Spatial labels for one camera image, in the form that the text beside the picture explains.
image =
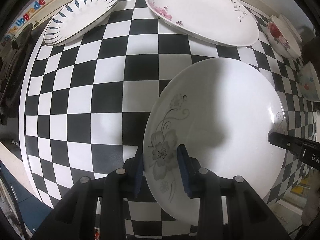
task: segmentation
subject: bowl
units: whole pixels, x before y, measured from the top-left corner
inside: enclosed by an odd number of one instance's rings
[[[320,101],[320,83],[316,70],[311,62],[308,62],[298,73],[299,87],[302,96],[309,101]]]
[[[275,16],[271,16],[266,32],[271,46],[277,53],[286,58],[301,57],[299,45],[286,23]]]
[[[298,31],[296,30],[296,28],[292,25],[292,23],[282,14],[279,15],[279,20],[286,23],[286,25],[289,27],[289,30],[291,31],[291,33],[294,36],[297,43],[301,43],[302,38],[301,38],[300,34],[298,33]]]

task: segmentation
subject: floral plate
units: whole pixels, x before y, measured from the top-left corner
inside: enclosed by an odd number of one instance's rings
[[[258,26],[238,0],[146,0],[165,23],[193,37],[228,46],[250,46]]]
[[[252,66],[230,58],[197,62],[163,90],[149,116],[143,141],[144,168],[156,201],[172,217],[197,225],[199,199],[184,192],[176,150],[218,176],[242,175],[264,198],[282,167],[285,150],[268,142],[286,133],[275,89]]]

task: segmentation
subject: white plate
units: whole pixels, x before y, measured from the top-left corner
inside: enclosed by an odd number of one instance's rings
[[[197,225],[199,199],[184,192],[176,149],[218,176],[243,176],[264,198],[279,175],[285,150],[268,142],[286,133],[284,111],[269,81],[252,66],[230,58],[200,61],[163,90],[149,116],[143,158],[148,186],[172,217]]]
[[[230,46],[250,46],[258,26],[237,0],[146,0],[167,24],[201,40]]]
[[[105,19],[118,1],[71,1],[52,18],[44,34],[44,43],[60,46],[75,40]]]

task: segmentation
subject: floral bowl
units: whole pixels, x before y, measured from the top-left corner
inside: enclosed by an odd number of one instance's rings
[[[309,101],[320,101],[320,83],[315,68],[308,62],[299,72],[299,87],[302,96]]]
[[[267,25],[267,36],[271,46],[277,53],[286,58],[301,57],[297,41],[285,23],[271,16]]]

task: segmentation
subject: screw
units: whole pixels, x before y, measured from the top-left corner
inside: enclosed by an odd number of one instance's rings
[[[116,170],[116,173],[119,174],[119,175],[122,175],[122,174],[125,173],[125,169],[119,168],[119,169]]]

